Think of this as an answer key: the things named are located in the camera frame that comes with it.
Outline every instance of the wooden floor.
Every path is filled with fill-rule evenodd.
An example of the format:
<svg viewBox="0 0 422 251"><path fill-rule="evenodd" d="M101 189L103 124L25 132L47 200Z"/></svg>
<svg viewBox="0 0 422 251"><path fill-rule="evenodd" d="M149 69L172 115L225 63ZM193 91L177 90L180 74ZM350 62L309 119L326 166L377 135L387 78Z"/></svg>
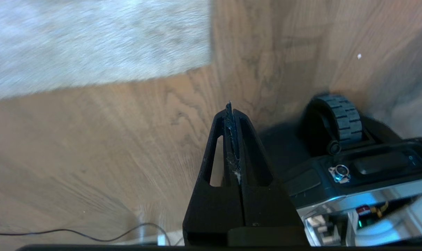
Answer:
<svg viewBox="0 0 422 251"><path fill-rule="evenodd" d="M422 0L213 5L208 67L0 101L1 232L180 229L213 116L229 100L262 130L316 93L342 92L402 135L422 135ZM0 250L29 243L94 242L0 236Z"/></svg>

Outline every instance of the gray rug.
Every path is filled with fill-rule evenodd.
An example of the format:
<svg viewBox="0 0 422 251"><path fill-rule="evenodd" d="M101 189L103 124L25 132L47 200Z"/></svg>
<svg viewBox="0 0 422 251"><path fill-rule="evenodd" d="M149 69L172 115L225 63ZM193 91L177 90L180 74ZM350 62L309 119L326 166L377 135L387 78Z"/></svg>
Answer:
<svg viewBox="0 0 422 251"><path fill-rule="evenodd" d="M209 0L0 0L0 98L211 60Z"/></svg>

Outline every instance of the rubber tire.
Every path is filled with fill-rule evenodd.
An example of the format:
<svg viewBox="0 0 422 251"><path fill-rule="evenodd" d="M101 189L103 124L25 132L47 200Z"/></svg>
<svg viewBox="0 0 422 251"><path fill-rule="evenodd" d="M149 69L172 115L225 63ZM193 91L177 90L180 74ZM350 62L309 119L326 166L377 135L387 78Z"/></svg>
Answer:
<svg viewBox="0 0 422 251"><path fill-rule="evenodd" d="M360 114L353 103L344 96L333 94L316 97L316 99L319 103L324 104L333 115L340 145L345 146L361 141L363 126Z"/></svg>

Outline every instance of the wood grain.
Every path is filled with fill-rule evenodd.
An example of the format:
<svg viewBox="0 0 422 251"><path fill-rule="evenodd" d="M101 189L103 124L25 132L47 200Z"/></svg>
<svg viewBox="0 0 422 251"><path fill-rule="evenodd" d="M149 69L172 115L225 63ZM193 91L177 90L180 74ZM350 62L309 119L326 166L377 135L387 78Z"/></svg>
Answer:
<svg viewBox="0 0 422 251"><path fill-rule="evenodd" d="M316 93L342 92L404 136L422 135L422 0L216 0L213 12L210 66L0 101L0 231L180 229L228 100L262 130ZM0 237L0 250L30 243L93 242Z"/></svg>

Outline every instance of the black cable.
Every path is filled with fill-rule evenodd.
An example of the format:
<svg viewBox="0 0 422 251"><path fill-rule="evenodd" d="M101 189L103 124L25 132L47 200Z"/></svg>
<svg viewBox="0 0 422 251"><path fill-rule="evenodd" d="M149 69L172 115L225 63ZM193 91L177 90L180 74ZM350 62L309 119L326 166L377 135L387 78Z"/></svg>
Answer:
<svg viewBox="0 0 422 251"><path fill-rule="evenodd" d="M177 245L179 245L180 244L180 242L183 240L183 237L182 238L180 238L180 240L179 241L177 241L175 244L174 244L174 246L177 246Z"/></svg>
<svg viewBox="0 0 422 251"><path fill-rule="evenodd" d="M63 229L63 228L62 229L42 231L42 232L30 232L30 233L17 233L17 234L16 233L0 233L0 235L2 235L2 236L43 235L43 234L49 234L49 233L53 233L53 232L67 231L67 232L75 233L77 235L81 235L83 237L87 237L87 238L89 238L91 240L98 241L98 242L112 242L112 241L118 240L119 238L123 237L124 235L127 235L128 233L132 232L133 230L136 230L136 229L138 229L140 227L144 227L144 226L152 226L152 227L155 227L156 229L160 230L160 232L162 232L163 235L165 235L166 239L168 240L169 246L171 246L171 240L169 239L168 234L166 233L166 231L162 227L160 227L159 225L157 225L155 223L151 223L151 222L146 222L146 223L139 224L136 227L132 227L131 229L129 229L128 231L126 231L124 234L122 234L122 235L120 235L118 237L109 239L109 240L107 240L107 239L98 239L98 238L91 237L89 235L83 234L83 233L78 232L78 231L75 231L75 230Z"/></svg>

